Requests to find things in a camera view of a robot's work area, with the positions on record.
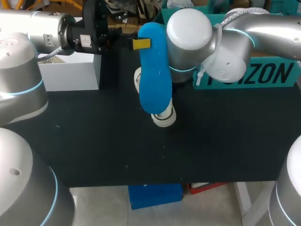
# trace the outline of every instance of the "red object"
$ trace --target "red object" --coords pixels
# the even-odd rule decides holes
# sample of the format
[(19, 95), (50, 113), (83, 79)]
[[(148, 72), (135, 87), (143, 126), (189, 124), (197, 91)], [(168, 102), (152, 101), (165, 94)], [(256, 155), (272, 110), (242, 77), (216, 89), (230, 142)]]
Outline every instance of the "red object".
[(219, 187), (219, 186), (222, 186), (222, 185), (225, 185), (225, 184), (227, 184), (227, 183), (212, 183), (212, 184), (208, 184), (208, 185), (204, 185), (204, 186), (196, 187), (196, 188), (191, 188), (190, 184), (188, 184), (187, 187), (188, 187), (191, 194), (197, 194), (197, 193), (207, 191), (209, 189)]

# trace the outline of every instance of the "white table leg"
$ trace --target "white table leg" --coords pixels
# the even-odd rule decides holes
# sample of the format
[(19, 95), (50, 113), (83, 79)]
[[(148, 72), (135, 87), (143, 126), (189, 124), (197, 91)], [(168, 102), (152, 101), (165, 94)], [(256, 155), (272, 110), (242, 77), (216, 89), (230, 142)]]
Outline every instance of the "white table leg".
[(238, 204), (240, 207), (241, 217), (243, 218), (246, 212), (251, 208), (251, 200), (245, 182), (234, 183)]
[(243, 226), (255, 226), (262, 216), (269, 209), (269, 198), (272, 193), (275, 181), (268, 182), (263, 191), (251, 205), (248, 190), (245, 182), (238, 182), (235, 184), (236, 194), (238, 196), (238, 202), (240, 203), (240, 209), (242, 213)]

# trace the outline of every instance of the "blue shoe insole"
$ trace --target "blue shoe insole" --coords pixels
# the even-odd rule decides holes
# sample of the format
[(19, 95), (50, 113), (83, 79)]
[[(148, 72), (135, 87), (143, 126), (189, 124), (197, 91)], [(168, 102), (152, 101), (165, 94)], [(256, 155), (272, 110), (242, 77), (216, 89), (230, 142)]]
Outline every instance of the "blue shoe insole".
[(140, 49), (141, 77), (139, 97), (142, 108), (150, 114), (160, 114), (172, 97), (166, 35), (157, 23), (143, 25), (138, 37), (150, 38), (151, 48)]

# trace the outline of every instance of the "black table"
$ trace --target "black table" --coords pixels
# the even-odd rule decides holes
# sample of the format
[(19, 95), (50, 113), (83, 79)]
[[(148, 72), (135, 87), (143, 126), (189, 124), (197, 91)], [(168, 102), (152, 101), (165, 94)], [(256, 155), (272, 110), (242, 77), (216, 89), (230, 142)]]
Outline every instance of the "black table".
[(49, 92), (38, 117), (7, 125), (67, 186), (276, 180), (301, 135), (297, 86), (177, 89), (176, 123), (157, 127), (133, 82), (138, 53), (103, 57), (100, 91)]

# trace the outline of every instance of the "white shoe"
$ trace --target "white shoe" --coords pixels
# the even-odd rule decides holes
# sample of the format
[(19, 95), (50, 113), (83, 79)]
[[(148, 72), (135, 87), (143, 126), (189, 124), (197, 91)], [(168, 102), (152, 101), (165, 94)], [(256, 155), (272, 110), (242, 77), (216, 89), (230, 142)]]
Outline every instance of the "white shoe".
[[(141, 76), (141, 67), (139, 67), (134, 73), (134, 84), (138, 93), (139, 93), (140, 76)], [(160, 114), (151, 114), (151, 118), (153, 119), (154, 123), (160, 127), (168, 127), (172, 125), (175, 122), (176, 117), (177, 114), (175, 112), (172, 99), (170, 100), (170, 103), (164, 112)]]

